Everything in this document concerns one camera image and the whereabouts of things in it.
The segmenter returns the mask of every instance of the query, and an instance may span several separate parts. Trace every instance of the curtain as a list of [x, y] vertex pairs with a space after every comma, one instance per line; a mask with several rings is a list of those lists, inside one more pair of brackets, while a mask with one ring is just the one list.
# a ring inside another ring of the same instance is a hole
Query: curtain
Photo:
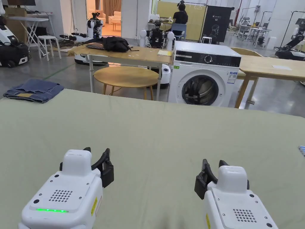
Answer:
[[99, 9], [100, 0], [95, 0], [95, 9]]
[[106, 14], [106, 23], [108, 23], [108, 17], [113, 16], [115, 11], [121, 12], [122, 0], [103, 0], [104, 13]]

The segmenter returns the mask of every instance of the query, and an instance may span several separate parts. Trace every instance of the monitor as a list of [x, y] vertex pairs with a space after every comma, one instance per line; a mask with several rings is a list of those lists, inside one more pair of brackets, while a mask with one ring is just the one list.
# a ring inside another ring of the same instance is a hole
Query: monitor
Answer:
[[9, 5], [36, 5], [35, 0], [7, 0]]

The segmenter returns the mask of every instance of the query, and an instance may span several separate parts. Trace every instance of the office chair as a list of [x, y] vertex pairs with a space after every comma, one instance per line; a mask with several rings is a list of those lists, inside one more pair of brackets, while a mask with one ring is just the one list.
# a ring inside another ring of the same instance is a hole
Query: office chair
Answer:
[[181, 31], [181, 35], [175, 35], [176, 38], [181, 39], [181, 37], [184, 37], [184, 41], [186, 38], [186, 24], [172, 24], [171, 31], [176, 30], [176, 31]]

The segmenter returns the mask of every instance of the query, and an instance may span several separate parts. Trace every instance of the washing machine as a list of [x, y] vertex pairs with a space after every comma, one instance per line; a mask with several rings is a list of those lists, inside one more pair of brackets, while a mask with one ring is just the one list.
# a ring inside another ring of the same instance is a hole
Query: washing machine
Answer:
[[227, 46], [176, 41], [168, 102], [227, 107], [240, 61]]

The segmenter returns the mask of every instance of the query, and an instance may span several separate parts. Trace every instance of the white folding table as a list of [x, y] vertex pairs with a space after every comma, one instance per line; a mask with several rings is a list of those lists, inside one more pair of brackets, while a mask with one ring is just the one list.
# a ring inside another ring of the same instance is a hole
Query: white folding table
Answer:
[[38, 12], [38, 13], [27, 14], [27, 17], [47, 17], [49, 19], [52, 28], [53, 36], [57, 37], [53, 26], [52, 15], [54, 14], [48, 12]]
[[[48, 18], [39, 18], [39, 17], [18, 17], [18, 16], [13, 16], [13, 17], [9, 17], [11, 20], [18, 20], [20, 21], [21, 25], [23, 26], [23, 28], [26, 30], [27, 32], [27, 45], [30, 47], [31, 42], [33, 41], [38, 49], [39, 46], [43, 44], [41, 43], [41, 41], [39, 40], [39, 38], [37, 37], [37, 35], [35, 34], [38, 23], [42, 22], [42, 21], [49, 21]], [[21, 21], [26, 21], [29, 23], [29, 27], [31, 29], [30, 32], [28, 32], [27, 28], [23, 25], [23, 23]]]

